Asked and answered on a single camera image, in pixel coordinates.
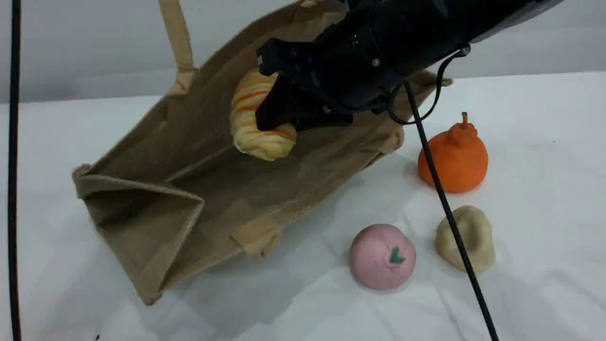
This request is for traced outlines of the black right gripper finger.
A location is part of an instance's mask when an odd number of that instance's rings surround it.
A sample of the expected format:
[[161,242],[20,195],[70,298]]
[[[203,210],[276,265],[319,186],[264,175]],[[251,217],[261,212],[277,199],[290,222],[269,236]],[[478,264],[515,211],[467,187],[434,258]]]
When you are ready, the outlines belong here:
[[320,107],[306,109],[295,119],[295,129],[303,132],[325,127],[345,127],[353,123],[353,115],[341,114],[336,111],[325,112]]
[[320,113],[321,102],[309,91],[284,75],[279,75],[270,93],[256,110],[256,127],[275,130],[290,123],[297,131],[326,127]]

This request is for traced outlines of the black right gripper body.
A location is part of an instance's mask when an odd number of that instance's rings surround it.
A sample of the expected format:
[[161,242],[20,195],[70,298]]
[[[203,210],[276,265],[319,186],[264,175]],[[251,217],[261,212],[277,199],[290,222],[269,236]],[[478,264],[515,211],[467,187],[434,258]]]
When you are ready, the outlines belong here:
[[377,110],[413,73],[405,47],[412,31],[411,9],[351,9],[312,41],[266,41],[257,52],[259,71],[287,76],[325,112]]

